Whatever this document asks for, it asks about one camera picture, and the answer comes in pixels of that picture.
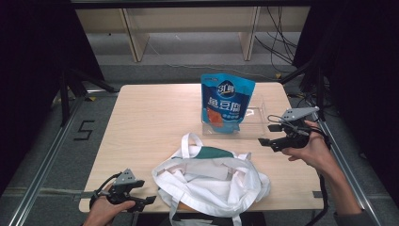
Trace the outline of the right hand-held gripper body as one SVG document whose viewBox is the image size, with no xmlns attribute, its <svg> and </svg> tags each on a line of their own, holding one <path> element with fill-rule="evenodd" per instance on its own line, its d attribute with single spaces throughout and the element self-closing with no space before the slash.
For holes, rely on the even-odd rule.
<svg viewBox="0 0 399 226">
<path fill-rule="evenodd" d="M 287 109 L 276 124 L 280 124 L 286 137 L 273 139 L 276 150 L 280 152 L 285 148 L 303 148 L 309 141 L 311 128 L 305 123 L 305 118 L 319 110 L 318 106 L 289 108 Z"/>
</svg>

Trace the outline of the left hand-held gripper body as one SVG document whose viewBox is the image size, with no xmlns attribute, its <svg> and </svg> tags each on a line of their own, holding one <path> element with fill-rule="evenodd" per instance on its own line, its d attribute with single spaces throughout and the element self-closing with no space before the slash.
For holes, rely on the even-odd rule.
<svg viewBox="0 0 399 226">
<path fill-rule="evenodd" d="M 108 190 L 107 200 L 112 204 L 120 204 L 127 201 L 133 201 L 130 195 L 134 188 L 134 182 L 137 181 L 130 169 L 123 171 Z"/>
</svg>

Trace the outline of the clear plastic box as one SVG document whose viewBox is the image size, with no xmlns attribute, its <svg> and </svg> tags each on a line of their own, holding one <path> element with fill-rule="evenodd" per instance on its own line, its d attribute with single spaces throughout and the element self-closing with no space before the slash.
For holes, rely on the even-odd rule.
<svg viewBox="0 0 399 226">
<path fill-rule="evenodd" d="M 262 94 L 253 94 L 245 117 L 239 123 L 239 129 L 232 133 L 220 133 L 205 121 L 202 122 L 202 134 L 208 138 L 256 139 L 264 137 L 267 129 L 265 100 Z"/>
</svg>

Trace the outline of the blue snack pouch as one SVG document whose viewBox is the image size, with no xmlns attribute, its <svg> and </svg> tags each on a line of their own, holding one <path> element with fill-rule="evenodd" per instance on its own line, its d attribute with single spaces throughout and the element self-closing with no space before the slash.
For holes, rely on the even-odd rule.
<svg viewBox="0 0 399 226">
<path fill-rule="evenodd" d="M 239 131 L 255 82 L 227 73 L 203 74 L 200 82 L 202 120 L 217 133 Z"/>
</svg>

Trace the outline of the white tote bag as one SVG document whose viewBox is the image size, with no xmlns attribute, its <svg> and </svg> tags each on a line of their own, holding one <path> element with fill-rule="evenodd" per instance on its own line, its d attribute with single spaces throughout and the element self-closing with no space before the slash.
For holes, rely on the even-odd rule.
<svg viewBox="0 0 399 226">
<path fill-rule="evenodd" d="M 182 137 L 180 149 L 152 170 L 152 178 L 170 207 L 171 226 L 211 226 L 202 220 L 178 219 L 181 204 L 242 226 L 240 215 L 271 189 L 270 179 L 257 171 L 250 153 L 205 146 L 193 133 Z"/>
</svg>

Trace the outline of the person's right hand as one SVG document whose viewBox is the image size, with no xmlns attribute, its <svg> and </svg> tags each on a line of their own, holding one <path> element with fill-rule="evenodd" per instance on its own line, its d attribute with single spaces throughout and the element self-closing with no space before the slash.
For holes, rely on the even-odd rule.
<svg viewBox="0 0 399 226">
<path fill-rule="evenodd" d="M 322 173 L 327 173 L 336 167 L 336 162 L 325 143 L 324 137 L 318 132 L 316 122 L 306 121 L 311 127 L 309 141 L 304 148 L 285 148 L 282 153 L 288 155 L 289 161 L 303 160 L 307 165 Z"/>
</svg>

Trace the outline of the person's left hand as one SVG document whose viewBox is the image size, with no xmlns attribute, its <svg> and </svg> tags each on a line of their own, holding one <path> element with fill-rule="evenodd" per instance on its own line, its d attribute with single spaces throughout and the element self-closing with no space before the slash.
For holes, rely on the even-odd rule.
<svg viewBox="0 0 399 226">
<path fill-rule="evenodd" d="M 91 206 L 82 226 L 112 226 L 113 218 L 118 213 L 128 210 L 135 205 L 134 201 L 113 204 L 106 197 L 100 197 Z"/>
</svg>

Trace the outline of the black metal stand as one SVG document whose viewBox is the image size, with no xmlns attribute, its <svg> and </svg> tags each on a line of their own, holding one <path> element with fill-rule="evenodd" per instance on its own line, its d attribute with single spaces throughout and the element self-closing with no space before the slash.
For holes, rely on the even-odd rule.
<svg viewBox="0 0 399 226">
<path fill-rule="evenodd" d="M 300 89 L 305 92 L 314 91 L 316 94 L 315 105 L 319 107 L 319 111 L 316 113 L 320 121 L 325 121 L 324 113 L 324 76 L 322 67 L 319 59 L 312 58 L 309 62 L 305 63 L 301 67 L 297 68 L 292 73 L 284 76 L 279 82 L 284 85 L 293 79 L 303 74 L 302 81 L 300 82 Z"/>
<path fill-rule="evenodd" d="M 89 83 L 104 89 L 110 93 L 119 92 L 118 89 L 113 88 L 106 84 L 103 80 L 93 78 L 86 73 L 83 73 L 77 69 L 67 69 L 62 72 L 59 76 L 59 87 L 60 87 L 60 98 L 61 98 L 61 108 L 62 108 L 62 123 L 64 126 L 71 116 L 70 111 L 70 100 L 69 100 L 69 91 L 76 97 L 84 97 L 88 90 L 83 85 L 84 81 L 88 81 Z"/>
</svg>

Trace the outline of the wooden shelf unit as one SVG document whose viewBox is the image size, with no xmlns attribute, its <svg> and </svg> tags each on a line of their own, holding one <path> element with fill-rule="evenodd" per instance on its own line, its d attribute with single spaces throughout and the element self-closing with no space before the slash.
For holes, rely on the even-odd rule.
<svg viewBox="0 0 399 226">
<path fill-rule="evenodd" d="M 282 24 L 284 32 L 300 32 L 308 7 L 236 7 L 236 8 L 111 8 L 78 9 L 81 25 L 87 33 L 124 33 L 133 61 L 142 60 L 151 33 L 236 32 L 243 58 L 252 55 L 255 34 L 273 32 Z"/>
</svg>

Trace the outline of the aluminium floor rail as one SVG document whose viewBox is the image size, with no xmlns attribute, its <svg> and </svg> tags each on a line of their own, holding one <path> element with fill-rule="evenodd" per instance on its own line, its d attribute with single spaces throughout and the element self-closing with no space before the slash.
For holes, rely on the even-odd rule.
<svg viewBox="0 0 399 226">
<path fill-rule="evenodd" d="M 330 129 L 328 128 L 327 123 L 320 120 L 316 113 L 312 113 L 311 118 L 318 123 L 321 130 L 329 137 L 330 150 L 332 151 L 332 154 L 334 155 L 335 159 L 338 162 L 338 165 L 340 166 L 343 174 L 350 184 L 359 205 L 369 214 L 375 226 L 381 226 L 381 221 L 378 218 L 372 203 L 369 201 L 369 199 L 366 197 L 365 192 L 360 187 L 359 180 L 355 177 L 355 174 L 350 169 L 346 159 L 344 158 L 342 150 L 340 149 L 335 137 L 332 135 Z"/>
<path fill-rule="evenodd" d="M 51 167 L 54 165 L 59 150 L 61 149 L 65 137 L 71 128 L 76 112 L 83 102 L 83 98 L 76 98 L 72 102 L 70 116 L 57 127 L 56 136 L 52 140 L 51 146 L 46 150 L 46 154 L 40 162 L 40 166 L 36 170 L 31 183 L 27 188 L 21 190 L 21 201 L 16 207 L 8 226 L 24 226 L 25 220 L 34 205 L 35 200 L 39 196 L 40 189 L 46 180 Z"/>
</svg>

